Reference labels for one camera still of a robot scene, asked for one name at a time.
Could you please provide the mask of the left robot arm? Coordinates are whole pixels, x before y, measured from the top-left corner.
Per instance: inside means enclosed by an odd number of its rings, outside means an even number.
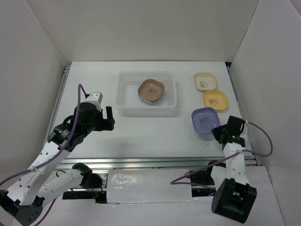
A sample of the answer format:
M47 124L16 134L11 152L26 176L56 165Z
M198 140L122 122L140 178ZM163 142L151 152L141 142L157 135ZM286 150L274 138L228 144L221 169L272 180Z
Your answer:
M112 131L112 108L103 111L92 103L80 103L74 114L50 133L48 140L25 173L8 189L0 192L1 207L21 225L33 224L43 209L68 189L102 185L100 176L83 163L76 163L57 179L47 182L55 168L93 131Z

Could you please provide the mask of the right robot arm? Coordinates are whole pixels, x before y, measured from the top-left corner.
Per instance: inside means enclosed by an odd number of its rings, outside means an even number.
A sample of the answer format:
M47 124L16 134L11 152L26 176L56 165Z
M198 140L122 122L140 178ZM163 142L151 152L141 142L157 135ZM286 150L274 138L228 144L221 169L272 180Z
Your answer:
M230 116L225 125L212 129L214 138L222 145L225 166L216 164L205 172L207 183L215 185L211 211L215 214L245 223L257 196L250 186L245 168L245 140L240 135L245 127L241 118Z

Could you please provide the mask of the yellow plate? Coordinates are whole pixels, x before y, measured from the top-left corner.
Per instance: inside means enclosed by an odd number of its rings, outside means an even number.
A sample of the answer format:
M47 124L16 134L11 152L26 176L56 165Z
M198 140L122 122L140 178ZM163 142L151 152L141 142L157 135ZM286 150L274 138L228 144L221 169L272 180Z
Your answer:
M205 91L203 100L206 107L211 107L217 111L226 110L229 105L227 96L220 90Z

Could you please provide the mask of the cream plate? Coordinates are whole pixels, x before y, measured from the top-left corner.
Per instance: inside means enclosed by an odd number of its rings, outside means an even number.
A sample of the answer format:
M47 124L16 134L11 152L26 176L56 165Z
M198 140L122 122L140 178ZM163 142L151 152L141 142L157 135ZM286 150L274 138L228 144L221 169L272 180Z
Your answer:
M212 73L197 73L194 75L194 85L198 91L214 90L217 88L217 80Z

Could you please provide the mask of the purple plate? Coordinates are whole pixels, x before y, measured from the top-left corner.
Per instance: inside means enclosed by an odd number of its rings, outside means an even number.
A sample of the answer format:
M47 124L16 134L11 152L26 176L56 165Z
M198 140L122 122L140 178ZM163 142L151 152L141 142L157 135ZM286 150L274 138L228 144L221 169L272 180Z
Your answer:
M211 107L194 110L191 120L194 130L201 135L210 134L212 129L221 126L217 111Z

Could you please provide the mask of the brown plate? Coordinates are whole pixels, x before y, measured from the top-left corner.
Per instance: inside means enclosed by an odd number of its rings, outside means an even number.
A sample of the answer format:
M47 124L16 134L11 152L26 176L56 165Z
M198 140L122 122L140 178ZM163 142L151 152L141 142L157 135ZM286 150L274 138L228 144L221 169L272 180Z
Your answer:
M137 91L139 98L148 104L158 102L164 92L164 84L154 79L145 80Z

